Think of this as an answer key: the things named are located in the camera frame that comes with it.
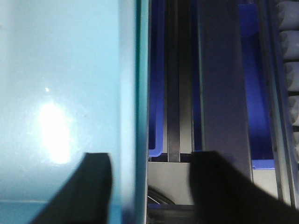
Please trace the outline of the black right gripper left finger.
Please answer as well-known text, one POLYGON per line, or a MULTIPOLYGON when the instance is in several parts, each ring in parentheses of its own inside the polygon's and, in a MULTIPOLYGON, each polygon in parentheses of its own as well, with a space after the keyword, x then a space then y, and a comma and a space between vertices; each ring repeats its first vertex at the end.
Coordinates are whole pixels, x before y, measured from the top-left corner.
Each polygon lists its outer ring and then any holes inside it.
POLYGON ((33 224, 106 224, 113 175, 109 154, 86 153, 33 224))

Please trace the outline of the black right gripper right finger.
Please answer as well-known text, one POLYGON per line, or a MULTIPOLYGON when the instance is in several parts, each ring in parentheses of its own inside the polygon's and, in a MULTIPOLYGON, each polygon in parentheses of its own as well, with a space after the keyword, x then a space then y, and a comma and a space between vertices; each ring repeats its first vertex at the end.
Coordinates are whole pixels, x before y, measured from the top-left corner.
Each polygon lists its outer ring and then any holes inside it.
POLYGON ((195 152, 189 186, 201 224, 297 224, 299 211, 272 197, 219 153, 195 152))

